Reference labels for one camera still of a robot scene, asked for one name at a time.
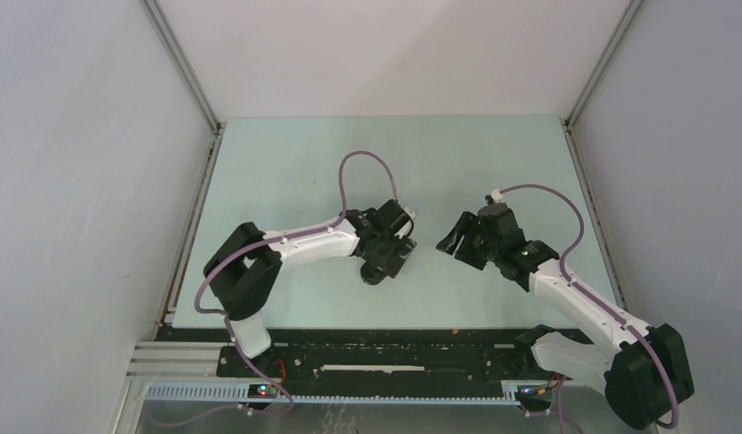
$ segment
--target gray wall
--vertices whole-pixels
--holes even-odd
[[[742,432],[742,0],[648,2],[577,126],[637,313],[678,328],[693,432]]]
[[[0,0],[0,433],[96,433],[210,132],[137,0]]]

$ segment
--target light green table surface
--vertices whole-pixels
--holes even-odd
[[[613,300],[605,264],[559,120],[554,116],[234,119],[228,122],[174,315],[175,327],[222,327],[193,298],[202,267],[242,222],[285,230],[332,219],[341,209],[337,171],[355,149],[379,154],[400,201],[418,213],[418,242],[398,277],[360,280],[362,261],[334,258],[280,274],[267,305],[269,327],[494,328],[572,326],[542,300],[488,265],[484,271],[435,250],[462,211],[476,212],[497,187],[537,183],[567,194],[586,215],[587,234],[569,266]],[[383,169],[365,156],[345,170],[349,207],[390,198]],[[554,196],[506,196],[529,239],[562,252],[575,238],[574,214]],[[209,291],[205,307],[219,307]]]

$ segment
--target aluminum frame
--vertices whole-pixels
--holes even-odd
[[[205,97],[200,82],[197,80],[181,45],[178,43],[178,40],[171,30],[158,1],[140,0],[140,3],[142,3],[145,8],[148,19],[153,24],[161,38],[167,54],[177,69],[177,73],[192,93],[195,102],[201,109],[203,116],[206,118],[206,121],[215,136],[211,143],[209,158],[203,170],[201,181],[199,182],[198,189],[194,194],[193,207],[190,210],[181,246],[177,253],[174,274],[168,284],[168,294],[165,298],[164,305],[162,306],[160,317],[158,318],[159,324],[166,319],[166,317],[170,319],[170,316],[174,311],[174,304],[179,287],[183,280],[183,273],[186,269],[187,260],[189,259],[189,252],[192,249],[197,224],[202,213],[202,206],[205,202],[206,194],[208,193],[213,167],[216,163],[216,158],[218,157],[219,148],[223,139],[223,127],[216,118],[210,102]],[[588,182],[585,162],[582,161],[581,155],[578,152],[575,140],[575,126],[580,120],[581,113],[586,108],[594,90],[606,72],[607,66],[615,56],[627,31],[631,28],[634,20],[642,10],[645,3],[646,0],[632,0],[626,7],[621,20],[611,35],[605,50],[596,64],[596,67],[589,76],[586,85],[581,90],[570,115],[563,121],[563,129],[566,140],[568,141],[570,155],[573,159],[574,166],[576,167],[578,180],[587,201],[587,208],[590,217],[595,223],[597,242],[599,243],[600,249],[603,253],[607,273],[610,277],[613,290],[616,291],[616,294],[619,296],[617,300],[618,304],[622,307],[628,306],[628,299],[619,283],[615,265],[612,256],[610,255],[609,245],[606,241],[606,230],[599,218],[596,195]],[[136,433],[141,410],[146,398],[149,397],[149,387],[151,384],[155,384],[155,382],[160,382],[161,384],[189,382],[204,384],[217,383],[232,384],[235,386],[246,384],[248,382],[259,382],[259,379],[237,379],[237,381],[231,382],[230,379],[222,379],[215,376],[218,353],[223,345],[224,344],[215,343],[138,343],[134,355],[132,356],[132,362],[128,367],[126,379],[124,380],[120,394],[118,395],[117,407],[108,432],[111,434]],[[531,384],[533,384],[533,382],[530,381],[522,383],[503,382],[502,388],[504,390],[504,399],[496,400],[494,405],[516,405],[517,401],[513,400],[513,393],[516,392],[517,386]],[[316,400],[321,398],[326,397],[311,399],[306,397],[305,401],[319,402]],[[327,397],[326,402],[337,398],[338,397]],[[685,423],[682,423],[677,429],[653,429],[653,432],[658,432],[660,434],[690,434],[690,428],[685,420]]]

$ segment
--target purple cable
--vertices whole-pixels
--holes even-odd
[[[565,265],[565,261],[568,259],[568,255],[570,254],[573,249],[578,247],[578,244],[581,243],[581,240],[584,239],[584,217],[581,215],[581,211],[578,210],[578,207],[565,195],[560,193],[559,191],[549,188],[546,185],[540,185],[540,184],[520,184],[515,185],[514,187],[504,188],[501,190],[501,194],[510,193],[515,190],[521,190],[523,188],[534,188],[537,190],[543,190],[547,193],[552,193],[555,196],[557,196],[559,199],[562,199],[576,214],[576,217],[578,218],[578,236],[576,237],[576,240],[573,241],[572,244],[570,244],[570,247],[565,249],[565,251],[562,252],[562,255],[559,256],[559,272],[562,273],[562,275],[565,277],[565,280],[568,281],[569,284],[571,284],[575,289],[577,289],[581,294],[586,296],[588,299],[590,299],[594,304],[601,307],[602,310],[606,311],[610,316],[613,317],[615,321],[618,322],[621,326],[626,325],[626,320],[618,312],[616,312],[613,308],[611,308],[607,303],[600,300],[598,297],[596,297],[594,294],[592,294],[591,291],[584,288],[581,284],[578,282],[573,281],[572,277],[568,273],[568,267]],[[663,385],[666,387],[666,392],[669,394],[669,402],[672,406],[672,420],[669,423],[661,422],[660,420],[655,421],[655,424],[658,425],[661,428],[665,429],[673,429],[676,428],[677,425],[680,423],[680,407],[679,403],[677,402],[677,395],[674,392],[674,388],[672,386],[672,381],[669,379],[669,374],[666,372],[666,368],[663,366],[663,362],[661,362],[661,359],[658,357],[658,354],[655,353],[655,350],[650,346],[650,343],[647,342],[647,339],[644,338],[635,328],[633,325],[628,325],[626,327],[626,330],[628,330],[634,337],[636,337],[637,341],[639,341],[640,344],[644,347],[644,349],[647,351],[647,353],[650,355],[650,358],[653,359],[653,363],[655,364],[655,367],[658,369],[658,374],[661,375],[661,380],[663,381]]]
[[[557,415],[557,419],[559,421],[559,432],[562,434],[565,434],[565,425],[564,423],[567,422],[570,425],[576,427],[576,430],[578,431],[578,434],[584,434],[584,430],[581,428],[580,425],[578,425],[577,422],[573,420],[573,418],[570,418],[567,414],[562,412],[562,385],[565,383],[565,380],[567,380],[568,377],[562,376],[559,378],[559,386],[557,386],[558,392],[557,392],[557,411],[549,410],[549,412],[546,411],[527,411],[525,409],[525,406],[520,404],[520,409],[525,412],[529,417],[539,417],[539,416],[549,416],[549,415]]]
[[[156,425],[161,428],[179,428],[179,427],[183,427],[184,425],[189,425],[197,420],[201,420],[202,418],[206,416],[210,416],[217,411],[231,410],[231,409],[237,409],[237,408],[238,408],[238,404],[220,405],[210,410],[206,410],[203,413],[196,414],[195,416],[192,416],[191,418],[187,420],[182,420],[180,422],[161,422],[160,420],[155,420],[155,415],[153,414],[154,409],[151,409],[147,412],[147,420],[149,420],[150,423],[152,423],[153,425]]]
[[[346,192],[344,191],[344,166],[346,165],[346,162],[352,158],[353,156],[369,156],[371,158],[374,158],[376,161],[378,161],[383,167],[384,170],[387,171],[387,176],[390,178],[390,184],[392,186],[392,196],[395,200],[398,200],[397,198],[397,186],[395,185],[394,176],[392,175],[392,171],[390,170],[390,167],[384,162],[384,160],[381,159],[380,156],[377,156],[376,154],[373,154],[371,151],[352,151],[344,158],[342,159],[342,162],[339,164],[339,195],[342,199],[342,211],[339,213],[339,217],[333,221],[328,226],[322,227],[322,228],[313,228],[306,231],[291,233],[288,235],[289,238],[301,238],[306,237],[309,235],[315,235],[317,233],[322,233],[328,230],[328,227],[335,228],[338,226],[341,222],[344,221],[344,218],[346,217],[347,212],[347,200],[346,200]],[[208,276],[205,278],[205,280],[201,283],[201,287],[198,288],[197,294],[195,294],[195,310],[198,311],[201,314],[220,314],[225,315],[225,312],[221,309],[207,309],[205,307],[201,306],[201,298],[203,293],[205,292],[205,289],[211,284],[211,281],[214,280],[221,271],[230,265],[233,261],[236,259],[242,257],[243,255],[249,253],[250,251],[254,249],[258,249],[260,247],[264,247],[268,244],[272,244],[273,242],[280,242],[283,240],[283,237],[274,237],[274,238],[268,238],[263,241],[257,241],[253,244],[250,244],[240,250],[237,250],[236,252],[229,255],[226,259],[224,259],[219,265],[216,266],[210,273],[208,273]]]
[[[565,414],[562,412],[562,386],[565,385],[565,380],[567,380],[568,377],[565,375],[562,375],[559,377],[559,384],[557,385],[557,415],[559,420],[559,432],[562,434],[565,434],[565,423],[562,421],[565,419]],[[578,427],[578,424],[576,422],[573,422],[573,425]]]
[[[341,211],[341,213],[339,213],[339,217],[335,221],[331,222],[330,224],[328,224],[328,225],[326,225],[324,227],[313,228],[313,229],[309,229],[309,230],[306,230],[306,231],[300,231],[300,232],[296,232],[296,233],[290,233],[290,234],[288,234],[288,238],[291,238],[291,239],[301,238],[301,237],[306,237],[306,236],[309,236],[309,235],[315,235],[317,233],[322,233],[322,232],[327,231],[328,228],[335,228],[341,222],[343,222],[344,218],[346,217],[346,213],[347,213],[347,199],[346,199],[346,192],[344,191],[344,166],[346,165],[346,162],[350,158],[352,158],[353,156],[369,156],[369,157],[375,159],[376,161],[378,161],[381,164],[381,166],[384,167],[384,170],[387,172],[387,176],[390,178],[390,184],[391,184],[391,187],[392,187],[392,196],[394,197],[395,200],[398,200],[398,196],[397,196],[397,185],[395,184],[394,176],[392,175],[392,171],[390,170],[390,167],[387,165],[387,163],[384,162],[384,160],[382,160],[380,156],[377,156],[376,154],[373,154],[371,151],[364,151],[364,150],[352,151],[349,154],[347,154],[346,156],[344,156],[344,158],[342,159],[342,162],[339,164],[339,195],[341,196],[341,199],[342,199],[342,211]],[[217,265],[210,273],[208,273],[208,276],[205,278],[205,280],[201,283],[200,287],[198,288],[198,292],[197,292],[197,294],[195,294],[195,300],[194,300],[195,310],[198,313],[201,313],[201,314],[219,314],[219,315],[222,315],[224,317],[224,326],[227,328],[227,331],[230,333],[230,336],[234,336],[234,332],[232,330],[232,323],[230,322],[230,319],[227,317],[227,313],[224,312],[224,310],[222,310],[222,309],[208,309],[208,308],[202,307],[201,306],[202,295],[205,292],[205,289],[219,275],[219,273],[225,267],[227,267],[228,265],[230,265],[234,260],[243,257],[244,255],[248,254],[249,252],[251,252],[251,251],[253,251],[255,249],[259,249],[261,247],[264,247],[264,246],[266,246],[268,244],[272,244],[274,242],[280,242],[280,241],[283,240],[283,238],[284,237],[274,237],[274,238],[269,238],[269,239],[266,239],[266,240],[254,242],[253,244],[250,244],[248,246],[243,247],[240,250],[235,251],[234,253],[232,253],[231,255],[229,255],[227,258],[225,258],[222,262],[220,262],[219,265]],[[251,360],[245,355],[245,353],[243,353],[243,349],[240,346],[240,341],[238,341],[237,339],[234,339],[234,337],[233,337],[232,342],[235,344],[235,349],[238,350],[238,354],[240,355],[240,358],[248,366],[248,368],[250,368],[250,370],[253,371],[259,378],[261,378],[262,380],[264,380],[264,381],[268,382],[269,384],[275,386],[276,389],[278,389],[283,395],[286,396],[286,398],[288,399],[288,408],[287,409],[285,409],[285,410],[274,410],[274,411],[263,411],[263,410],[251,409],[250,407],[247,407],[247,406],[245,406],[243,404],[237,403],[237,404],[227,404],[227,405],[221,405],[219,407],[215,407],[213,409],[207,410],[207,411],[205,411],[205,412],[203,412],[201,414],[198,414],[196,416],[193,416],[193,417],[189,418],[188,420],[183,420],[181,422],[173,422],[173,423],[160,422],[160,421],[157,421],[157,420],[153,419],[152,413],[148,413],[147,414],[147,417],[149,418],[149,420],[153,424],[155,424],[155,425],[157,425],[159,427],[175,428],[175,427],[181,427],[183,425],[187,425],[187,424],[193,423],[193,422],[195,422],[197,420],[200,420],[200,419],[202,419],[202,418],[204,418],[204,417],[206,417],[206,416],[208,416],[210,414],[213,414],[213,413],[215,413],[217,411],[221,411],[221,410],[228,410],[228,409],[240,408],[240,409],[242,409],[242,410],[244,409],[244,410],[246,410],[246,411],[248,411],[250,413],[267,414],[267,415],[277,415],[277,414],[283,414],[283,413],[286,413],[288,411],[291,411],[294,408],[294,405],[295,405],[294,404],[294,399],[291,396],[291,394],[288,393],[288,391],[282,385],[280,385],[278,382],[275,382],[274,380],[272,380],[271,378],[269,378],[266,374],[264,374],[262,371],[260,371],[260,369],[257,368],[256,365],[253,362],[251,362]]]

